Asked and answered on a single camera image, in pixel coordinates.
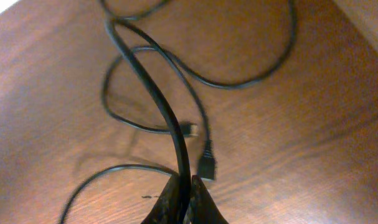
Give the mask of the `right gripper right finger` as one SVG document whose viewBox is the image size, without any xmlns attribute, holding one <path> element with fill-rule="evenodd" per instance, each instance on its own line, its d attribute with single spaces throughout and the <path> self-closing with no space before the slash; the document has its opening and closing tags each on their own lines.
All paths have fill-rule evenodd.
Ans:
<svg viewBox="0 0 378 224">
<path fill-rule="evenodd" d="M 220 213 L 202 179 L 192 176 L 190 202 L 185 223 L 191 224 L 228 224 Z"/>
</svg>

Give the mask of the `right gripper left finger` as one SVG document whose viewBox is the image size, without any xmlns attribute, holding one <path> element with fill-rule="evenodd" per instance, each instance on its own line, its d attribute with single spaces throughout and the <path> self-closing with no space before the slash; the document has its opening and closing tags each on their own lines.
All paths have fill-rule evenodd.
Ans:
<svg viewBox="0 0 378 224">
<path fill-rule="evenodd" d="M 172 175 L 142 224 L 175 224 L 178 221 L 179 177 Z"/>
</svg>

